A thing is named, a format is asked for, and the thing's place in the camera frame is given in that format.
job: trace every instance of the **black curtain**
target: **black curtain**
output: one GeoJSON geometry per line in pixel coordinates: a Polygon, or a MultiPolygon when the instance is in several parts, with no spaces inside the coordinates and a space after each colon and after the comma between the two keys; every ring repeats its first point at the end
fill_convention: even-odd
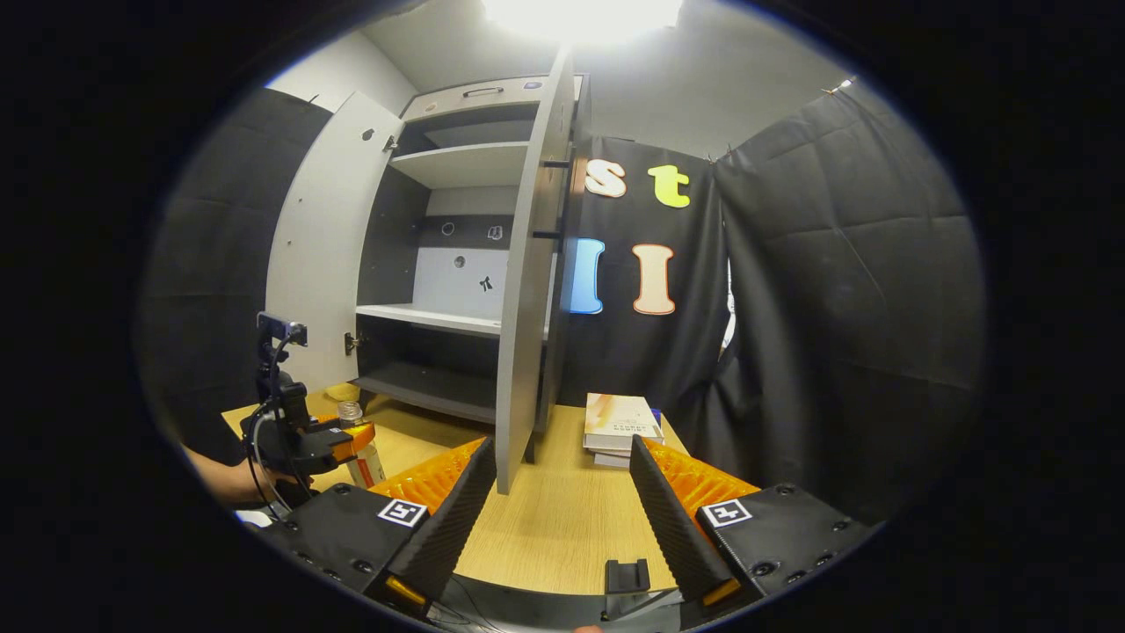
{"type": "Polygon", "coordinates": [[[702,159],[623,138],[594,137],[591,159],[620,164],[627,191],[583,197],[577,235],[605,243],[597,265],[602,311],[570,314],[559,404],[586,406],[586,394],[644,396],[662,409],[682,437],[693,435],[692,403],[714,378],[726,306],[726,248],[710,164],[702,159]],[[675,165],[688,182],[678,192],[687,206],[662,204],[648,170],[675,165]],[[633,308],[640,289],[636,244],[663,244],[669,314],[633,308]]]}
{"type": "Polygon", "coordinates": [[[258,398],[254,316],[266,307],[273,228],[331,116],[251,92],[186,165],[154,239],[134,333],[141,371],[183,443],[230,465],[242,455],[220,413],[258,398]]]}
{"type": "Polygon", "coordinates": [[[952,461],[974,407],[983,273],[956,189],[862,81],[714,177],[738,327],[701,426],[739,442],[696,455],[882,521],[952,461]]]}

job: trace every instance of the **ceiling light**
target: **ceiling light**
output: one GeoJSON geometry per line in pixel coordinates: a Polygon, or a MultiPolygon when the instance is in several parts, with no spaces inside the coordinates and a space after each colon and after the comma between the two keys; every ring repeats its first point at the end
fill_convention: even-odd
{"type": "Polygon", "coordinates": [[[566,43],[603,44],[674,27],[683,0],[482,0],[510,30],[566,43]]]}

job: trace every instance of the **cabinet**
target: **cabinet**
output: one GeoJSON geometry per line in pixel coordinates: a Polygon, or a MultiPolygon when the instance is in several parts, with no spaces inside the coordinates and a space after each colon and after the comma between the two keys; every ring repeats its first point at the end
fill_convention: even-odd
{"type": "Polygon", "coordinates": [[[267,309],[309,327],[286,370],[495,424],[506,494],[558,391],[588,118],[567,49],[400,116],[353,94],[274,232],[267,309]]]}

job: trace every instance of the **drawer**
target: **drawer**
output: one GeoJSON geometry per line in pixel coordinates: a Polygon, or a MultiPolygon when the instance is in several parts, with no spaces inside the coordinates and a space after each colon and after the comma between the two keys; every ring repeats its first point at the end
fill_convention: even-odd
{"type": "MultiPolygon", "coordinates": [[[[574,98],[578,100],[582,75],[574,75],[574,98]]],[[[418,94],[406,106],[403,121],[422,120],[433,116],[456,111],[472,110],[493,106],[536,103],[542,98],[542,87],[547,75],[516,76],[466,83],[446,88],[428,94],[418,94]]]]}

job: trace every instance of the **ceiling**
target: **ceiling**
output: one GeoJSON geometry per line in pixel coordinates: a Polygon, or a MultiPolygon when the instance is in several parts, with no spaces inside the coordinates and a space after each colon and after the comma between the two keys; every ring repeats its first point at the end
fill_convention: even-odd
{"type": "MultiPolygon", "coordinates": [[[[557,48],[488,21],[479,0],[429,0],[361,30],[422,92],[547,73],[557,48]]],[[[594,134],[714,157],[850,74],[784,26],[718,0],[685,0],[676,28],[578,45],[574,62],[591,73],[594,134]]]]}

